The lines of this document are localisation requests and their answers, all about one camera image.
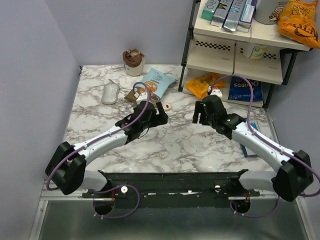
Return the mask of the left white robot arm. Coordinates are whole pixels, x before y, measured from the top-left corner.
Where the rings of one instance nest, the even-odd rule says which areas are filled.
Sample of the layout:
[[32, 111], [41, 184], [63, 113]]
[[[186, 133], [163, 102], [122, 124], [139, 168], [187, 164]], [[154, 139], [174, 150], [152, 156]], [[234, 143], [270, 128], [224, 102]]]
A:
[[139, 139], [144, 130], [167, 122], [168, 115], [160, 102], [142, 101], [134, 107], [133, 113], [106, 132], [77, 144], [61, 143], [45, 169], [48, 181], [54, 182], [64, 195], [88, 189], [101, 198], [107, 197], [111, 185], [106, 175], [100, 170], [88, 170], [87, 165], [107, 152]]

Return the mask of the beige earbud charging case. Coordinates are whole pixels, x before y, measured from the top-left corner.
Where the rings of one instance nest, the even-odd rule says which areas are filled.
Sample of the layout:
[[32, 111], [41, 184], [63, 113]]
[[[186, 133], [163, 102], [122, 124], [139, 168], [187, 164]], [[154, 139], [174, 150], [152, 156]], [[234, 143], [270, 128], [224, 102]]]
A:
[[170, 103], [165, 103], [162, 106], [165, 112], [172, 110], [172, 105]]

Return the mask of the white earbud charging case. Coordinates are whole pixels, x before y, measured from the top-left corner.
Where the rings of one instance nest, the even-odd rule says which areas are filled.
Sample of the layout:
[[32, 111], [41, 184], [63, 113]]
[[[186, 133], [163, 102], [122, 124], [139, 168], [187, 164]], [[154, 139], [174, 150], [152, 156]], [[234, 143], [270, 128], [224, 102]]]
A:
[[193, 114], [192, 113], [188, 113], [184, 116], [184, 119], [187, 121], [187, 122], [192, 122], [193, 121]]

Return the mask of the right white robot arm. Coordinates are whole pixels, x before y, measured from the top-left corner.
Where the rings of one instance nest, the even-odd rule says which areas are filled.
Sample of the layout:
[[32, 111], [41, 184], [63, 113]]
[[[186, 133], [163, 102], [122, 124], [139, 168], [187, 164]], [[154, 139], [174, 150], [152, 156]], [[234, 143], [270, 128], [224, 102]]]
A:
[[305, 151], [294, 152], [277, 144], [240, 115], [228, 114], [217, 95], [195, 102], [192, 122], [210, 126], [218, 134], [247, 147], [272, 168], [268, 172], [244, 170], [230, 183], [230, 191], [236, 196], [247, 190], [263, 190], [292, 202], [314, 181], [310, 156]]

